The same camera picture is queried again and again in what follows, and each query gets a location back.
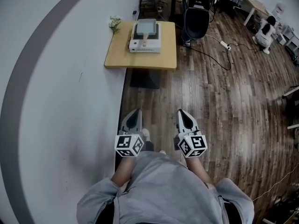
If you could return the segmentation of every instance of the white device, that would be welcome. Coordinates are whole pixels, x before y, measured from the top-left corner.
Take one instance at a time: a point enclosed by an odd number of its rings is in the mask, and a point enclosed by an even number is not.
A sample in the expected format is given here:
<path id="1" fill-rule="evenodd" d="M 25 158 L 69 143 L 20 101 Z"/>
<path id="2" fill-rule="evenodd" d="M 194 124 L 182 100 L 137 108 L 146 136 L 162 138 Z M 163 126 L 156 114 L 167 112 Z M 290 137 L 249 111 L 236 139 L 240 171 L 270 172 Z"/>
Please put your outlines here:
<path id="1" fill-rule="evenodd" d="M 231 50 L 231 47 L 228 46 L 224 41 L 221 41 L 220 44 L 225 47 L 227 50 Z"/>
<path id="2" fill-rule="evenodd" d="M 148 35 L 146 45 L 143 45 L 143 35 L 137 34 L 137 24 L 134 23 L 131 40 L 129 44 L 130 52 L 147 52 L 160 53 L 161 52 L 161 23 L 156 23 L 156 34 Z"/>

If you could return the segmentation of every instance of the sweatshirt sleeve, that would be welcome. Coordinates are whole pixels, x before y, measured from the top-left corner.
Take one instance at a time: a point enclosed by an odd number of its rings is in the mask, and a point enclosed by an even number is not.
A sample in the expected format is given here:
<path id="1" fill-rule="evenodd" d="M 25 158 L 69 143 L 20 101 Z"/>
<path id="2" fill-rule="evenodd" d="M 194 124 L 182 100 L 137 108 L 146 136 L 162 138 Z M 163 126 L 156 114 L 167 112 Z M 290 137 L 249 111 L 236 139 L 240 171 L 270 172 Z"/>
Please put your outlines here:
<path id="1" fill-rule="evenodd" d="M 93 185 L 77 204 L 79 224 L 95 223 L 106 205 L 113 202 L 120 188 L 109 178 Z"/>
<path id="2" fill-rule="evenodd" d="M 252 224 L 254 217 L 254 205 L 252 200 L 228 178 L 222 179 L 215 187 L 219 195 L 236 206 L 242 223 Z"/>

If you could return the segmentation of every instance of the black chair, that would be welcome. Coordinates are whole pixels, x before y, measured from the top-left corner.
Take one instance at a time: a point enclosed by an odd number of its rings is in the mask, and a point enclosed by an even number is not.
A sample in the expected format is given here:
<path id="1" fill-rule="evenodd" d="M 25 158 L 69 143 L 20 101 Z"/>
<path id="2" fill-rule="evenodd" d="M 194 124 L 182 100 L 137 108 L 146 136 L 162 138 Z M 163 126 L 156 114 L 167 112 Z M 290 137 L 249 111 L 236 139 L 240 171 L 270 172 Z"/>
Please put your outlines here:
<path id="1" fill-rule="evenodd" d="M 210 15 L 209 10 L 214 0 L 185 0 L 184 27 L 192 39 L 199 39 L 206 34 Z"/>
<path id="2" fill-rule="evenodd" d="M 210 14 L 207 10 L 188 8 L 184 14 L 185 31 L 192 39 L 205 36 L 209 28 Z"/>
<path id="3" fill-rule="evenodd" d="M 234 7 L 241 7 L 232 0 L 218 0 L 217 6 L 220 8 L 219 13 L 226 12 L 232 19 L 235 17 Z"/>

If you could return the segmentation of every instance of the gray curved stripe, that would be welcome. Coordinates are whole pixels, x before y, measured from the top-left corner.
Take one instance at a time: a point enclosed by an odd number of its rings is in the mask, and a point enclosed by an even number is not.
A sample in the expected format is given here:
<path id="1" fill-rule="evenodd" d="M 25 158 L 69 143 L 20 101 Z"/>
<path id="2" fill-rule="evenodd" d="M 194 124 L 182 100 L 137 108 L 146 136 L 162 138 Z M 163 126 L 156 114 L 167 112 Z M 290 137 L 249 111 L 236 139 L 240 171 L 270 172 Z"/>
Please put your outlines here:
<path id="1" fill-rule="evenodd" d="M 79 0 L 61 0 L 38 25 L 23 48 L 9 79 L 0 116 L 0 165 L 10 205 L 20 224 L 33 224 L 21 186 L 19 129 L 21 110 L 32 72 L 45 45 Z"/>

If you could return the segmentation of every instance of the power strip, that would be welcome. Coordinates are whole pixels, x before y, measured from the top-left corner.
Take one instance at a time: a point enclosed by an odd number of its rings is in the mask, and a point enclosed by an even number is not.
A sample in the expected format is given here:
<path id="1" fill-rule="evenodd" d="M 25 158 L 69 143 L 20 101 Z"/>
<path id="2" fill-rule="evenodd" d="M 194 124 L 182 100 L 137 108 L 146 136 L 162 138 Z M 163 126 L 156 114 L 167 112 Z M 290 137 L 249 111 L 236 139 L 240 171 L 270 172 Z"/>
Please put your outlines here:
<path id="1" fill-rule="evenodd" d="M 225 47 L 227 50 L 231 50 L 232 48 L 228 46 L 224 41 L 221 41 L 220 44 Z"/>

